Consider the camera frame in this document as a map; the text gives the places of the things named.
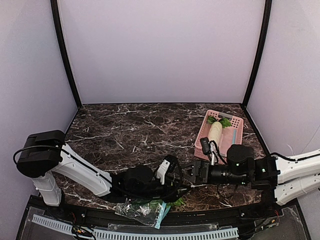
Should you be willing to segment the pink plastic basket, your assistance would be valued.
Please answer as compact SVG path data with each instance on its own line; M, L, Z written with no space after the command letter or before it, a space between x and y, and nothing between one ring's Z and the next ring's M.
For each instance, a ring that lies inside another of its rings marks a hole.
M208 123L208 117L213 117L217 120L226 118L231 123L231 126L222 128L221 135L217 144L221 156L225 158L227 155L227 151L231 147L231 145L242 144L244 120L240 117L233 116L227 113L215 111L212 109L207 110L194 143L194 156L204 160L208 160L208 158L203 154L200 139L208 137L211 128L211 124Z

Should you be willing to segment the clear zip top bag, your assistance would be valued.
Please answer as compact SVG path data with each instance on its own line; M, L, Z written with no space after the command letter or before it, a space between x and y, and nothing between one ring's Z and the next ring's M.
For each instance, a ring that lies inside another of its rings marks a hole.
M161 223L170 211L171 206L163 200L126 199L118 203L115 214L135 220L145 226L160 229Z

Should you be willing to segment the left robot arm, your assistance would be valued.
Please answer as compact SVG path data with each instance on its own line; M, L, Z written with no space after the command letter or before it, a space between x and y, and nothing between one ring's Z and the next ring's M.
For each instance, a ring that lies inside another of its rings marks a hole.
M172 203L183 195L183 174L176 157L167 155L155 171L138 165L114 174L79 156L65 142L61 130L29 135L12 158L17 170L32 180L44 203L52 207L60 206L63 200L63 191L53 173L64 175L109 203L127 200Z

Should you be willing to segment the green cucumber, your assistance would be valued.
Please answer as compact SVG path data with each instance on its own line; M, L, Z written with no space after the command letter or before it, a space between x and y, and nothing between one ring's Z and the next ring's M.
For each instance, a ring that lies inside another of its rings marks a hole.
M183 197L180 197L176 201L168 202L166 205L169 207L180 207L180 206L185 205L185 202L184 202Z

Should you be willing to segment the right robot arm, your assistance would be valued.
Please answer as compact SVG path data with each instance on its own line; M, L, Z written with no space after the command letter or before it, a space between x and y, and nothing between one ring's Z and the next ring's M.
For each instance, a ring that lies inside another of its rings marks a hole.
M320 151L285 157L271 153L255 159L251 147L233 144L226 164L195 160L182 165L184 178L195 185L250 185L261 199L283 206L320 186Z

